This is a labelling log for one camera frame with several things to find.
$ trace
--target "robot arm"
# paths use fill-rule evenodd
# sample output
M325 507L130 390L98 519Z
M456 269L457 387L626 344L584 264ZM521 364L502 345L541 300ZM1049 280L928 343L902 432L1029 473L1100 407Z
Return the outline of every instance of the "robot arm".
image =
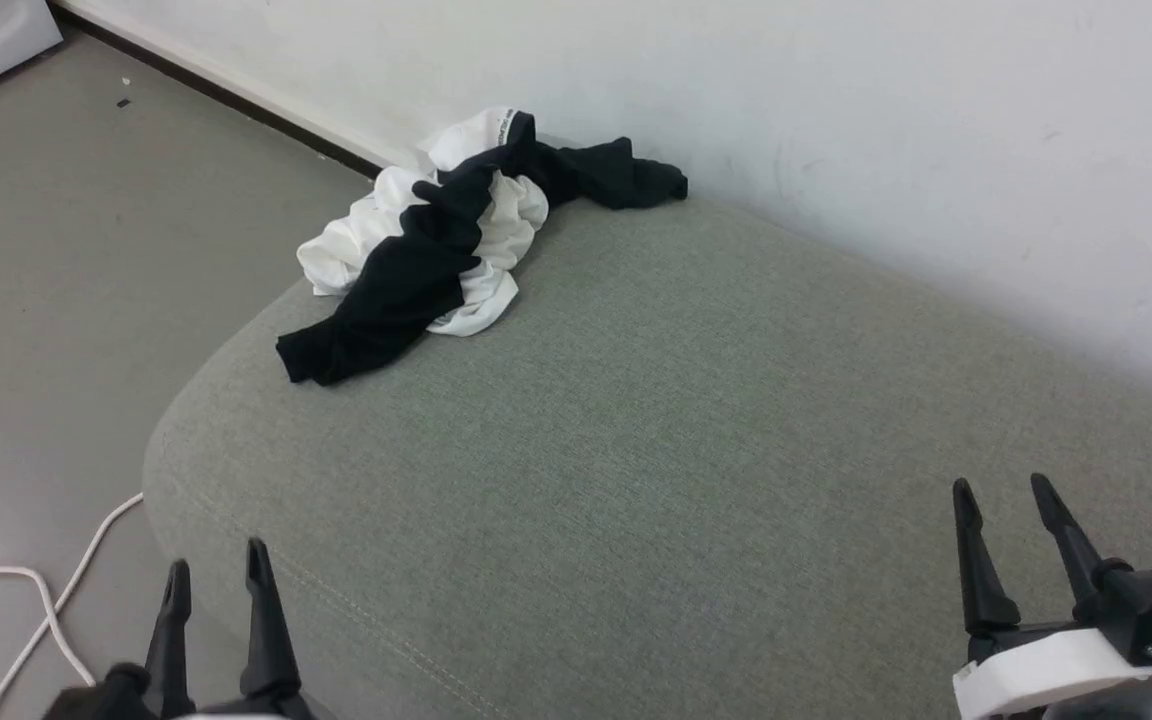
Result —
M241 698L197 710L185 683L184 626L189 620L189 564L173 562L150 638L145 666L123 662L91 688L60 694L44 720L168 720L173 717L285 717L314 720L301 697L301 673L283 619L270 552L259 538L247 541L247 592L252 597L247 667Z
M968 664L954 675L963 717L1075 717L1115 710L1152 717L1152 570L1102 559L1043 475L1030 478L1074 592L1073 619L1022 624L990 559L984 521L954 483Z

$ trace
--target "stitched seam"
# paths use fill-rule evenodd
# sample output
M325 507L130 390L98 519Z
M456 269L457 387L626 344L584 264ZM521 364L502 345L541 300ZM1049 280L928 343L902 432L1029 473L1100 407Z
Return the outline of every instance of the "stitched seam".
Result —
M164 446L160 446L160 447L162 448L162 452L161 452L160 456L165 456L166 455L166 448ZM212 518L215 518L217 516L219 516L219 518L223 518L223 523L227 524L227 525L229 525L229 528L232 528L233 530L236 530L236 532L238 532L240 535L243 533L243 529L238 528L238 524L236 523L236 521L234 521L233 518L230 518L228 511L220 511L217 502L212 501L210 497L205 495L205 493L198 492L197 488L191 488L191 492L185 492L184 488L182 486L180 486L180 483L176 483L169 476L166 477L166 479L168 479L168 482L172 483L173 486L175 486L175 488L177 488L177 492L180 493L180 495L189 498L189 500L192 500L195 502L195 505L199 505L199 506L206 505L206 507L202 507L202 509L204 511L210 511L210 515L212 516ZM477 694L473 690L473 688L468 687L465 683L462 682L461 679L457 679L456 675L453 675L450 673L450 670L445 669L445 667L440 666L433 659L430 659L430 657L425 655L424 652L420 652L419 650L416 650L416 647L414 647L410 642L407 642L406 639L399 637L399 635L396 632L393 632L393 630L391 630L389 628L387 628L387 626L384 626L384 623L380 623L380 620L376 619L374 615L371 615L370 612L363 611L361 607L358 607L356 605L356 602L349 600L349 598L347 598L346 596L340 594L340 592L336 589L334 589L332 585L326 584L325 582L323 582L323 579L320 579L319 577L316 577L316 575L313 573L310 573L305 568L302 568L301 564L297 564L296 561L294 561L294 560L289 559L288 556L283 555L282 552L275 551L274 548L268 548L268 551L270 551L271 555L275 555L275 556L282 558L282 560L285 561L286 564L290 564L291 568L293 568L293 570L296 570L296 571L293 571L291 576L303 588L308 589L308 591L310 591L311 593L314 593L316 596L319 596L320 598L324 598L324 600L328 600L328 597L320 589L311 588L311 585L306 583L305 578L301 577L302 574L306 575L306 577L313 579L314 583L317 585L319 585L319 588L326 589L326 591L329 591L333 594L335 594L336 597L339 597L340 600L343 600L344 602L348 602L349 606L353 606L353 608L356 609L357 612L350 612L346 607L339 607L338 605L335 605L334 602L331 602L329 600L328 600L328 602L326 602L326 605L328 605L328 607L332 607L332 609L339 612L339 614L342 614L342 615L344 615L347 617L351 617L351 619L357 620L358 624L361 624L362 628L364 628L365 630L367 630L367 632L371 634L372 637L376 637L376 638L380 639L380 642L384 643L385 646L389 647L393 652L396 652L399 657L402 657L402 659L407 660L408 662L411 662L411 665L415 665L416 667L419 667L419 669L422 670L422 673L425 673L426 675L430 675L430 677L433 679L434 682L437 682L439 685L442 685L444 689L447 689L447 691L449 694L453 694L454 697L457 697L462 702L464 702L468 706L470 706L473 711L476 711L477 714L485 717L485 715L488 714L488 712L486 712L484 710L484 707L480 707L479 703L471 702L470 698L467 698L465 696L462 696L462 694L456 692L456 689L453 689L447 683L444 683L444 681L441 679L439 679L437 675L434 675L434 673L432 670L430 670L429 667L426 667L425 665L422 665L419 660L415 659L415 657L408 655L407 653L404 653L401 650L399 650L397 646L394 646L393 642L389 642L388 639L385 639L382 637L382 635L376 632L374 628L369 628L369 626L367 626L369 624L369 620L370 620L370 624L376 626L376 628L379 628L385 634L388 634L389 637L393 638L394 641L396 641L399 643L402 643L403 647L408 647L408 650L411 650L412 652L415 652L416 655L422 657L422 659L424 659L425 662L429 662L429 665L433 666L435 670L439 670L439 673L442 673L445 676L447 676L447 679L450 679L452 682L454 682L457 685L460 685L461 688L465 689L465 691L469 692L471 696L473 696L476 698L479 698L480 702L485 703L486 706L491 707L494 711L494 714L498 714L500 717L507 717L503 713L503 711L500 710L500 707L498 707L498 706L494 705L493 702L486 700L486 698L483 697L480 694Z
M353 612L349 612L349 609L347 609L347 607L340 607L336 602L332 601L332 598L327 597L324 592L319 591L319 589L314 589L314 588L312 588L312 585L308 584L305 582L305 579L301 578L301 573L297 571L296 569L294 569L294 564L293 564L291 577L298 584L301 584L302 588L306 589L308 592L310 592L311 594L314 594L314 596L321 598L321 600L325 602L325 605L328 606L331 609L334 609L334 611L339 612L339 614L342 614L342 615L344 615L347 617L351 617L351 619L357 620L358 624L362 626L362 628L364 628L364 630L367 630L367 632L371 635L371 637L374 637L374 638L379 639L379 642L381 642L381 643L385 644L385 647L388 647L389 650L396 652L399 655L403 657L403 659L406 659L408 662L411 662L411 665L415 665L416 667L419 667L420 673L425 673L426 675L430 675L430 679L433 679L435 683L438 683L439 685L444 685L445 691L447 691L449 694L453 694L453 696L456 696L457 698L460 698L468 706L470 706L471 708L473 708L473 711L477 712L477 714L479 714L482 717L488 717L488 712L486 712L484 710L484 707L480 707L479 703L472 702L472 700L470 700L470 698L467 698L465 696L463 696L463 694L456 692L456 688L453 688L452 685L448 685L447 683L444 683L442 679L439 679L439 676L435 675L434 673L430 673L429 667L425 667L424 665L420 665L420 662L417 662L416 659L415 659L415 657L408 655L407 652L403 652L402 650L399 650L397 646L394 646L394 643L389 642L388 639L385 639L382 637L382 635L376 634L374 630L372 630L371 628L367 628L366 621L364 619L358 617L357 615L353 614ZM318 579L318 578L312 578L312 579L314 579L314 582L321 583L321 581Z
M480 702L485 703L486 706L488 706L492 710L494 710L498 714L503 715L503 712L500 711L500 707L493 705L493 703L490 702L488 698L485 698L480 694L475 692L472 688L468 687L465 683L462 683L461 679L457 679L456 675L453 675L452 673L449 673L447 669L445 669L442 666L440 666L438 662L435 662L433 659L431 659L431 657L425 655L424 652L420 652L419 650L416 650L416 647L414 647L410 642L407 642L403 638L399 637L396 634L393 632L393 630L391 630L389 628L387 628L387 626L381 624L380 620L376 620L376 616L371 615L370 612L366 612L366 611L362 609L361 607L358 607L356 605L356 602L354 602L353 600L349 600L348 597L346 597L344 594L340 593L340 591L338 591L338 589L334 589L332 585L329 585L328 583L324 582L324 579L317 577L317 575L314 575L310 570L303 568L302 564L298 564L298 562L291 560L291 558L288 558L288 556L283 555L283 553L275 552L275 555L279 555L280 558L282 558L282 560L285 562L287 562L287 564L290 564L294 570L297 570L301 574L306 575L308 578L314 581L314 584L319 585L319 588L323 588L321 591L316 591L317 594L319 594L320 597L325 597L325 593L323 591L329 592L329 593L334 594L335 597L340 598L340 600L347 602L347 605L349 607L353 607L353 609L355 611L355 612L349 612L349 609L344 609L344 607L342 607L342 609L340 609L340 611L342 611L344 614L351 615L356 620L362 621L362 623L365 623L366 620L370 620L371 623L376 626L376 628L379 628L385 634L388 634L391 638L393 638L397 643L401 643L403 647L407 647L407 650L410 650L410 651L415 652L416 655L422 657L422 659L425 659L426 662L429 662L430 665L433 665L434 669L439 670L439 673L442 673L444 675L447 675L448 679L452 679L452 682L454 682L457 685L460 685L461 688L465 689L465 692L471 694L473 697L477 698L477 700L480 700ZM301 583L302 584L306 584L304 579L302 579ZM391 647L393 647L393 643L392 642L389 642L389 641L387 641L385 638L380 638L380 639L382 642L389 644ZM394 647L394 652L399 652L399 654L402 655L402 657L408 657L404 652L399 651L397 647ZM425 670L426 673L429 673L429 670L424 669L424 667L420 667L420 668L423 670ZM475 706L475 710L479 710L479 708L477 708L476 703L469 702L469 700L467 700L467 698L461 698L461 700L465 700L465 702L470 703L470 705Z

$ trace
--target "gray upholstery fabric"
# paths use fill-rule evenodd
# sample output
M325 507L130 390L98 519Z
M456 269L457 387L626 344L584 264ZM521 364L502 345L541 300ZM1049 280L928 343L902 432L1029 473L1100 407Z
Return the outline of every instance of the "gray upholstery fabric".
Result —
M147 448L197 596L247 635L264 538L341 717L949 715L960 475L1029 620L1071 602L1030 471L1152 564L1152 397L977 311L705 200L559 210L518 281L329 389L293 287Z

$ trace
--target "white fabric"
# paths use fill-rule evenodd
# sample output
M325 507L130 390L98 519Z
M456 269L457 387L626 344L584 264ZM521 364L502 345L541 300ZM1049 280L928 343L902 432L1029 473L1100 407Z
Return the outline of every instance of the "white fabric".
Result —
M422 143L439 170L452 170L468 158L505 143L515 109L492 108L444 129ZM296 251L314 295L344 295L357 282L367 255L380 241L402 234L399 215L416 204L416 182L435 181L408 168L385 168L376 188L349 206L349 214L332 220L320 236ZM492 204L479 218L483 240L473 251L480 263L461 273L465 304L429 325L429 332L471 336L488 327L515 300L518 287L509 270L530 249L535 234L550 217L550 203L531 179L509 179L497 170L492 179Z

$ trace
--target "gray floor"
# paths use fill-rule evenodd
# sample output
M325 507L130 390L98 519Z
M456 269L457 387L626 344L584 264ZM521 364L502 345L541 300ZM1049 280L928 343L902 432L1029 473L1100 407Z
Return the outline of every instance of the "gray floor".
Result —
M297 243L367 190L90 37L0 81L0 564L59 592L141 488L175 392L296 279ZM143 510L111 530L63 615L92 670L143 660L166 568ZM0 677L40 620L28 579L0 579ZM200 611L189 642L195 698L235 694L244 642ZM77 683L47 641L0 717L39 717Z

